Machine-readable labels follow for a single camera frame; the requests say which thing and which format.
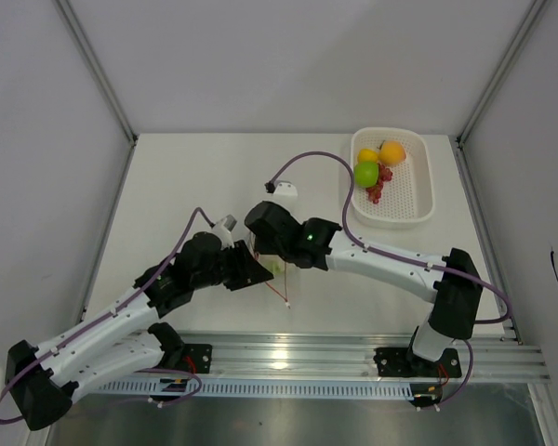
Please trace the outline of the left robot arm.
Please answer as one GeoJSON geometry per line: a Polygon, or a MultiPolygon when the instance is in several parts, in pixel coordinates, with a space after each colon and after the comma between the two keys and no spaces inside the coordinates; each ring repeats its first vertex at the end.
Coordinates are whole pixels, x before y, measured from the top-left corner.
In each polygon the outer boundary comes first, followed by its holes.
{"type": "Polygon", "coordinates": [[[180,239],[108,308],[37,346],[7,353],[5,391],[31,431],[60,420],[91,390],[142,370],[194,373],[184,341],[163,318],[204,288],[241,290],[273,277],[246,242],[224,244],[211,232],[180,239]]]}

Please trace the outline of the red grape bunch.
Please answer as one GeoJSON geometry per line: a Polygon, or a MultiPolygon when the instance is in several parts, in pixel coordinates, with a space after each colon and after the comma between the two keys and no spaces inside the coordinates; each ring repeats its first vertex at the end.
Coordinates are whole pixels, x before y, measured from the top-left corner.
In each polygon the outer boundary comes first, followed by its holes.
{"type": "Polygon", "coordinates": [[[391,181],[392,170],[390,167],[384,164],[379,164],[379,176],[376,184],[365,189],[367,200],[372,204],[378,204],[381,199],[384,186],[391,181]]]}

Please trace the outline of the white cauliflower with green leaves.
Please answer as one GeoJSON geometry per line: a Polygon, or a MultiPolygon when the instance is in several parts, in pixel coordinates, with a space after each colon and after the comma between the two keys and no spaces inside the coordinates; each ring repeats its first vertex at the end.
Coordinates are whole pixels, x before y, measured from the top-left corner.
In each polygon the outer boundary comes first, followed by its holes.
{"type": "Polygon", "coordinates": [[[284,274],[286,272],[286,263],[284,261],[273,261],[270,264],[270,271],[273,275],[284,274]]]}

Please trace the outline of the yellow lemon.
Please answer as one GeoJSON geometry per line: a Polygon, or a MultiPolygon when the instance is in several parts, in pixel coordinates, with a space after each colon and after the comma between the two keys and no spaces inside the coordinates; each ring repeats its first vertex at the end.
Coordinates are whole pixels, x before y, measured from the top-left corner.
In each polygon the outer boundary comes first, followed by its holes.
{"type": "Polygon", "coordinates": [[[357,154],[358,163],[375,163],[379,162],[379,153],[376,150],[363,148],[357,154]]]}

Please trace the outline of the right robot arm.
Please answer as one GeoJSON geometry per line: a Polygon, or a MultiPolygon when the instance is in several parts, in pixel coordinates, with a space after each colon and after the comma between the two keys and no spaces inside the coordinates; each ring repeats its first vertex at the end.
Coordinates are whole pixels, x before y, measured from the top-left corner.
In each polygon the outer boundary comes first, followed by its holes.
{"type": "Polygon", "coordinates": [[[458,377],[455,340],[472,337],[483,287],[470,277],[471,256],[457,248],[449,255],[378,254],[336,222],[312,217],[298,222],[283,206],[261,202],[246,215],[262,254],[277,255],[300,269],[348,272],[403,289],[432,305],[407,348],[382,348],[375,355],[379,375],[458,377]]]}

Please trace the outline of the clear orange-zipper zip bag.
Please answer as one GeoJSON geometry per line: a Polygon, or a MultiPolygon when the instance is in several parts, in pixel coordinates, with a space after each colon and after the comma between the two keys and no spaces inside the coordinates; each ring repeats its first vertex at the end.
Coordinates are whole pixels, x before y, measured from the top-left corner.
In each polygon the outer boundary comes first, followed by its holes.
{"type": "MultiPolygon", "coordinates": [[[[246,244],[250,252],[258,260],[258,262],[267,270],[270,270],[270,264],[273,261],[284,261],[281,257],[276,255],[261,254],[255,246],[255,241],[256,241],[256,237],[250,231],[246,237],[246,244]]],[[[283,301],[287,309],[292,309],[291,299],[289,296],[289,285],[288,285],[288,275],[290,270],[292,270],[292,267],[290,267],[286,263],[286,272],[284,274],[273,275],[272,280],[265,282],[267,288],[270,289],[275,295],[281,298],[281,300],[283,301]]]]}

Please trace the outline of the orange fruit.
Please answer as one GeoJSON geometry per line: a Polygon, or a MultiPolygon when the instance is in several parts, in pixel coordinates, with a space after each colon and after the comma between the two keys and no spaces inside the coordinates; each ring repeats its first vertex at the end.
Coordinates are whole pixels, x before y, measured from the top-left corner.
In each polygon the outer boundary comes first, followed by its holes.
{"type": "Polygon", "coordinates": [[[379,161],[387,166],[395,166],[406,159],[404,146],[396,140],[384,141],[379,150],[379,161]]]}

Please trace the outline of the green apple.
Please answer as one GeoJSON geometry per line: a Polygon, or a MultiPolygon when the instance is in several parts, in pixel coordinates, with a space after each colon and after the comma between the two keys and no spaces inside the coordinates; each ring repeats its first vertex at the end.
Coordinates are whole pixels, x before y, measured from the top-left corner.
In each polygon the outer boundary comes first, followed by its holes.
{"type": "Polygon", "coordinates": [[[379,181],[379,164],[372,161],[357,163],[353,175],[358,187],[364,189],[374,187],[379,181]]]}

